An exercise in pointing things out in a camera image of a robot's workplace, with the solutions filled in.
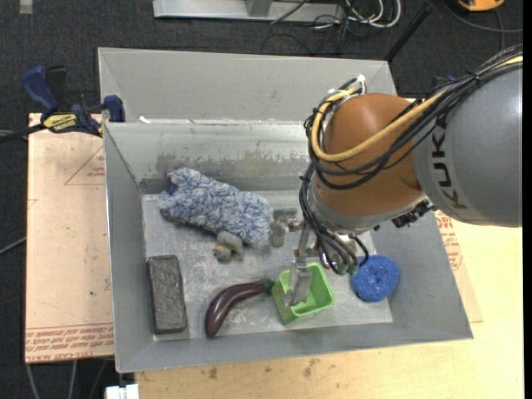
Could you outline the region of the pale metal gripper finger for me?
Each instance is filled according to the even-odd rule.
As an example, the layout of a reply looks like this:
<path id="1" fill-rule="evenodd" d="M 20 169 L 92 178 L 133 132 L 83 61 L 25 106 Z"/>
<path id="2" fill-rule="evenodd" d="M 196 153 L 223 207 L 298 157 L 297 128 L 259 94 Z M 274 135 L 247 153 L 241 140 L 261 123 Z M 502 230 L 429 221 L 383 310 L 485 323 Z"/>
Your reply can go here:
<path id="1" fill-rule="evenodd" d="M 285 306 L 293 306 L 296 303 L 296 287 L 298 285 L 298 265 L 292 264 L 288 276 L 288 289 L 283 297 Z"/>
<path id="2" fill-rule="evenodd" d="M 312 273 L 308 270 L 308 267 L 304 267 L 297 271 L 297 275 L 296 302 L 305 303 L 312 283 Z"/>

